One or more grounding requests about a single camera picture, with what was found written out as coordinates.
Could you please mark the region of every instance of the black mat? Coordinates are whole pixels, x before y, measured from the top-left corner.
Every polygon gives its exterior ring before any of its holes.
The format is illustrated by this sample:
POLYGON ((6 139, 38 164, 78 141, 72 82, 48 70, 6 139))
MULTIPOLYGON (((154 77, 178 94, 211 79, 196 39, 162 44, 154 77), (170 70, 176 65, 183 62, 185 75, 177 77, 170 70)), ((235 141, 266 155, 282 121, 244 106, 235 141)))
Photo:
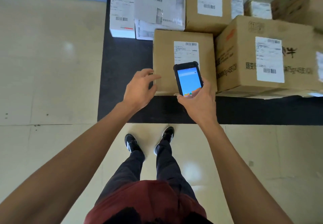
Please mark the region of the black mat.
MULTIPOLYGON (((123 99, 136 71, 152 68, 152 41, 113 38, 109 31, 110 0, 104 33, 98 120, 123 99)), ((217 97, 220 124, 323 125, 323 99, 299 96, 273 100, 217 97)), ((155 96, 129 122, 194 123, 173 96, 155 96)))

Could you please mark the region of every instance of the black phone case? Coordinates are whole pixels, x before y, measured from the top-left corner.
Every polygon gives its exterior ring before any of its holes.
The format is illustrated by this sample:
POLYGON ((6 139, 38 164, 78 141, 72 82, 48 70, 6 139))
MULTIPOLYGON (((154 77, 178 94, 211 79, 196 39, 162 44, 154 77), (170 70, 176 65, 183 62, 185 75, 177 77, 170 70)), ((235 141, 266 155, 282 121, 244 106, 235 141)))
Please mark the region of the black phone case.
POLYGON ((180 79, 178 77, 178 72, 177 71, 182 70, 182 69, 188 69, 188 68, 196 68, 197 74, 199 75, 201 87, 203 87, 203 81, 202 81, 202 77, 201 77, 201 74, 200 74, 199 64, 197 62, 194 61, 194 62, 191 62, 191 63, 175 64, 173 69, 174 69, 174 72, 175 72, 175 77, 176 77, 178 90, 179 90, 181 95, 183 95, 183 91, 182 91, 182 87, 181 87, 181 83, 180 83, 180 79))

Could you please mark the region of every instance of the shoe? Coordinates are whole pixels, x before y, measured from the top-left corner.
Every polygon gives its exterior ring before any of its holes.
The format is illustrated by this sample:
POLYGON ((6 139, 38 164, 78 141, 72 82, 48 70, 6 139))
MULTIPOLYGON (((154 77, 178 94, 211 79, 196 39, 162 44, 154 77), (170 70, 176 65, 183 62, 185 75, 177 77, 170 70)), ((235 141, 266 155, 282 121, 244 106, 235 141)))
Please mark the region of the shoe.
MULTIPOLYGON (((162 133, 162 135, 161 135, 161 140, 160 140, 160 142, 161 142, 161 141, 163 141, 163 140, 166 140, 166 141, 168 141, 169 143, 171 143, 171 141, 172 141, 172 139, 173 139, 173 137, 174 137, 174 134, 175 134, 175 130, 174 130, 174 128, 173 128, 172 126, 167 127, 167 128, 163 131, 163 133, 162 133)), ((154 148, 154 154, 155 154, 155 155, 157 155, 157 153, 158 153, 160 142, 159 142, 159 143, 155 146, 155 148, 154 148)))
POLYGON ((129 150, 129 152, 133 152, 135 150, 142 151, 140 146, 138 145, 136 138, 131 134, 127 134, 125 136, 124 143, 126 144, 126 147, 129 150))

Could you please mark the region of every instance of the pants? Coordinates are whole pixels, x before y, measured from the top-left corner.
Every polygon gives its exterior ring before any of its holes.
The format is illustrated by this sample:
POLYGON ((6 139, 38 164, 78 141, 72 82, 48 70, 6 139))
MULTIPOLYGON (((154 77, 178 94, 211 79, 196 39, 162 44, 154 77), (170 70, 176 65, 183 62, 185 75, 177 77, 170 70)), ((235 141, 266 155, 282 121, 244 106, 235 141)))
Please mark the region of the pants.
MULTIPOLYGON (((140 181, 140 173, 145 156, 141 151, 133 151, 129 158, 124 161, 114 175, 105 185, 100 194, 97 204, 100 200, 112 194, 123 185, 140 181)), ((162 140, 159 144, 159 150, 156 159, 157 180, 167 181, 176 193, 184 193, 197 201, 192 187, 188 184, 181 174, 180 167, 172 156, 172 148, 168 141, 162 140)))

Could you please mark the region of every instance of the forearm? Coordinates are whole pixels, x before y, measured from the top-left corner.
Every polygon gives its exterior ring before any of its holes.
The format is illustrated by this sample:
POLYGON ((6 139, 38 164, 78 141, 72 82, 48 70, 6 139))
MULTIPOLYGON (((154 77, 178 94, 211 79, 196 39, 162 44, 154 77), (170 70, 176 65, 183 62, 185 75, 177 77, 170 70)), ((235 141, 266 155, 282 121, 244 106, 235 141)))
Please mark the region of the forearm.
POLYGON ((134 113, 130 106, 117 104, 1 203, 0 223, 60 223, 134 113))
POLYGON ((200 125, 220 176, 234 223, 292 223, 234 149, 216 123, 200 125))

